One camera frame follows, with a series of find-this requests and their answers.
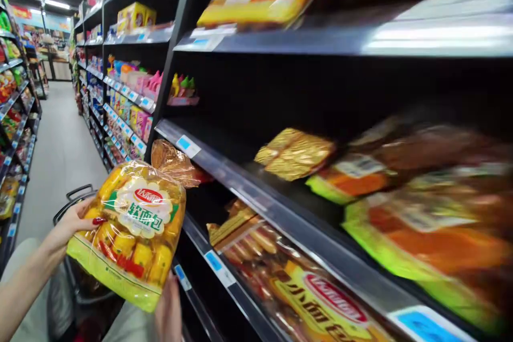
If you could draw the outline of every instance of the orange packaging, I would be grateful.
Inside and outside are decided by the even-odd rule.
[[[393,340],[371,310],[244,203],[222,225],[208,224],[212,246],[234,265],[294,341]]]

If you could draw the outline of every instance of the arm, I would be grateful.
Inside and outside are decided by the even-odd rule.
[[[8,282],[0,286],[0,342],[8,342],[12,338],[53,271],[64,259],[66,245],[73,234],[92,230],[105,221],[101,218],[80,219],[91,201],[88,199],[70,207],[36,252]]]

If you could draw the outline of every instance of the yellow box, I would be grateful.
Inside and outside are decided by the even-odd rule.
[[[141,3],[135,2],[118,12],[117,34],[130,33],[135,28],[154,25],[157,12]]]

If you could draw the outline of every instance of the cart handle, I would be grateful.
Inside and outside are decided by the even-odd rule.
[[[76,188],[76,189],[74,189],[74,190],[72,190],[72,191],[68,192],[68,193],[66,194],[66,198],[68,199],[68,201],[72,201],[72,199],[71,199],[71,195],[74,195],[74,194],[76,194],[76,193],[77,193],[77,192],[79,192],[79,191],[85,190],[86,188],[90,188],[90,189],[91,189],[91,191],[93,190],[93,189],[92,189],[92,184],[85,184],[85,185],[83,185],[83,186],[81,186],[81,187],[78,187],[78,188]]]

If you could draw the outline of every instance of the floor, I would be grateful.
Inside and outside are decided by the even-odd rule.
[[[41,101],[30,181],[18,224],[16,245],[31,237],[43,239],[52,219],[66,204],[66,193],[91,183],[98,189],[107,171],[79,116],[70,82],[50,82],[48,100]]]

